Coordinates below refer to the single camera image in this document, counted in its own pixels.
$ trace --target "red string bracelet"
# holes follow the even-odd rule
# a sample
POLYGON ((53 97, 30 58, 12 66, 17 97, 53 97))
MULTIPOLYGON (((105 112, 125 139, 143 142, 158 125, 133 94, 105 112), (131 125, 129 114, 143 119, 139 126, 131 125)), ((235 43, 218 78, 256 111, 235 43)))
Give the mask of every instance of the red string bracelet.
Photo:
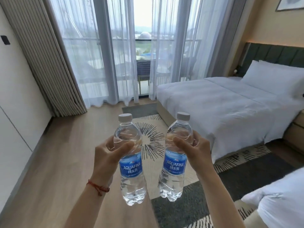
POLYGON ((101 193, 102 191, 103 191, 103 192, 106 192, 106 193, 110 191, 110 188, 104 187, 104 186, 96 185, 96 184, 93 183, 90 179, 88 180, 88 183, 87 183, 87 184, 93 186, 93 187, 97 190, 98 196, 102 196, 102 193, 101 193))

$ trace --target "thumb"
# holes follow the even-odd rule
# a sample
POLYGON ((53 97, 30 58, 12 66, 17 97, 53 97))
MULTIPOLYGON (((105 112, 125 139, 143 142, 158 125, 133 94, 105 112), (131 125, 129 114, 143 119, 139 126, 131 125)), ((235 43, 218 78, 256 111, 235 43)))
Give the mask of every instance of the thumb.
POLYGON ((183 139, 179 137, 174 137, 173 142, 178 148, 182 149, 185 152, 187 157, 192 157, 194 155, 194 147, 189 143, 185 142, 183 139))
POLYGON ((113 161, 119 162, 119 160, 122 157, 126 156, 133 147, 134 147, 134 142, 128 141, 127 143, 125 143, 121 147, 119 147, 118 149, 112 151, 111 156, 112 156, 113 161))

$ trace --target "nightstand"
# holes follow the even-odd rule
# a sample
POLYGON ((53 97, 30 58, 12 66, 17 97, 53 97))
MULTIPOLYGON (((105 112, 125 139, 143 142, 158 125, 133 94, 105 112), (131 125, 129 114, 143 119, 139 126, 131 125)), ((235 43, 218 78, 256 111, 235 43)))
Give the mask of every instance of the nightstand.
POLYGON ((295 147, 297 151, 304 154, 304 110, 299 113, 287 128, 283 139, 295 147))

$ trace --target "beige curtain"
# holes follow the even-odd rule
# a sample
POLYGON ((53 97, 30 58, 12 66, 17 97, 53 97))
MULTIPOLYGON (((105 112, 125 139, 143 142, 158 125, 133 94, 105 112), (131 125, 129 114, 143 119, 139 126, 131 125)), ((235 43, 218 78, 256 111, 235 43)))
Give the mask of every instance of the beige curtain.
POLYGON ((46 0, 0 0, 54 116, 87 112, 46 0))

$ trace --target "blue bottle label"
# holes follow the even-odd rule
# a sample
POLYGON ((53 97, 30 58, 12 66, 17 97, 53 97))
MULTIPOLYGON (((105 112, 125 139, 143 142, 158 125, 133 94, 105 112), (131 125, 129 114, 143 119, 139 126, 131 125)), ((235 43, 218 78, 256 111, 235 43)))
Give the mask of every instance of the blue bottle label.
POLYGON ((178 160, 168 157, 167 154, 165 154, 164 169, 173 175, 180 175, 185 171, 186 162, 187 158, 185 160, 178 160))
POLYGON ((120 174, 124 177, 136 177, 142 172, 141 156, 135 161, 119 162, 120 174))

